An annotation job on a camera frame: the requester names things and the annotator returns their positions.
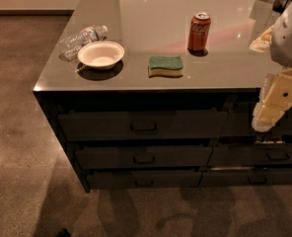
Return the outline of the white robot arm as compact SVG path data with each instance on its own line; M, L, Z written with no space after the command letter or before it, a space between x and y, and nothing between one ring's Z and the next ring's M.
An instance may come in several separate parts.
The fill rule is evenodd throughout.
M251 43L250 50L269 50L271 59L282 66L277 74L266 75L253 112L253 129L267 132L292 107L292 2L275 24Z

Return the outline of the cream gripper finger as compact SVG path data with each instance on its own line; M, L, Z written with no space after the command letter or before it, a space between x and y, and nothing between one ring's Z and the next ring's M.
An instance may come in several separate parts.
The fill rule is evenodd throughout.
M266 52L270 49L273 26L267 28L258 38L250 44L250 50Z
M273 128L292 107L292 68L268 74L253 112L252 127L258 132Z

